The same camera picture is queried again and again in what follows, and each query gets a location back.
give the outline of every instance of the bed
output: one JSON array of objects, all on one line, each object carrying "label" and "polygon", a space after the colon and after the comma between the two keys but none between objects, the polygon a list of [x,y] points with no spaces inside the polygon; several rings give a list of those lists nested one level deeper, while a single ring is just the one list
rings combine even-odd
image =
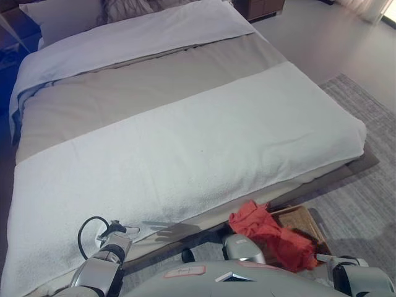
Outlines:
[{"label": "bed", "polygon": [[[46,45],[20,67],[10,121],[19,148],[2,297],[67,285],[92,215],[140,228],[132,261],[227,221],[249,199],[266,203],[342,168],[366,138],[217,0]],[[88,253],[97,228],[86,231]]]}]

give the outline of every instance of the floor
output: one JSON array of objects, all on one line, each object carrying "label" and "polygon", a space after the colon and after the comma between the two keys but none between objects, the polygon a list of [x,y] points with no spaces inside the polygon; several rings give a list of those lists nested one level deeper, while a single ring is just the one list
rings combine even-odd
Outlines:
[{"label": "floor", "polygon": [[338,4],[286,0],[282,14],[253,26],[315,83],[344,73],[396,111],[396,31],[385,23]]},{"label": "floor", "polygon": [[393,21],[396,21],[396,1],[393,0],[385,12],[385,16]]}]

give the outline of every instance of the sticker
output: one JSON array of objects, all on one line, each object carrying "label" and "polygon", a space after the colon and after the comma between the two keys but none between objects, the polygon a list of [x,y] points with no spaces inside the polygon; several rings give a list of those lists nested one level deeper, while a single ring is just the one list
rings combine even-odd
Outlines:
[{"label": "sticker", "polygon": [[256,263],[256,262],[249,262],[249,261],[244,261],[244,262],[237,262],[240,266],[245,267],[245,268],[263,268],[263,269],[275,269],[279,270],[278,267],[270,266],[267,264],[261,264],[261,263]]},{"label": "sticker", "polygon": [[192,266],[192,267],[183,267],[179,269],[174,269],[168,271],[163,278],[171,278],[171,277],[190,277],[193,275],[202,275],[206,273],[206,266]]},{"label": "sticker", "polygon": [[239,244],[239,243],[246,243],[246,242],[247,242],[246,239],[240,239],[240,240],[235,241],[236,244]]}]

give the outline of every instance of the black cable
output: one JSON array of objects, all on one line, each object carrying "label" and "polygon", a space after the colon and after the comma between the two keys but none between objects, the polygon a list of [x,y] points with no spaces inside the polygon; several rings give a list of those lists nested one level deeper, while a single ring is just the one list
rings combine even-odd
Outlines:
[{"label": "black cable", "polygon": [[79,234],[77,235],[77,243],[78,243],[78,245],[79,245],[80,253],[81,253],[82,257],[83,257],[85,260],[87,260],[88,257],[87,257],[87,255],[85,254],[85,252],[84,252],[84,250],[83,250],[83,248],[82,248],[82,245],[81,245],[81,233],[82,233],[82,230],[84,229],[84,227],[86,226],[86,224],[89,223],[89,222],[92,221],[92,220],[101,220],[103,223],[105,223],[106,228],[109,228],[109,223],[108,223],[104,218],[99,217],[98,215],[96,215],[96,216],[94,216],[94,217],[90,217],[89,219],[87,219],[87,220],[81,225],[80,230],[79,230]]}]

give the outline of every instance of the white pillow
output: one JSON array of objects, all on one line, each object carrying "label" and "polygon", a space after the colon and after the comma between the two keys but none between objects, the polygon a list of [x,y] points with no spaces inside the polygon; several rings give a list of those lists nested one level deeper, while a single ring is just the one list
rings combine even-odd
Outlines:
[{"label": "white pillow", "polygon": [[108,24],[154,12],[146,0],[105,0],[104,6]]},{"label": "white pillow", "polygon": [[103,25],[101,0],[45,0],[19,8],[41,29],[45,46]]}]

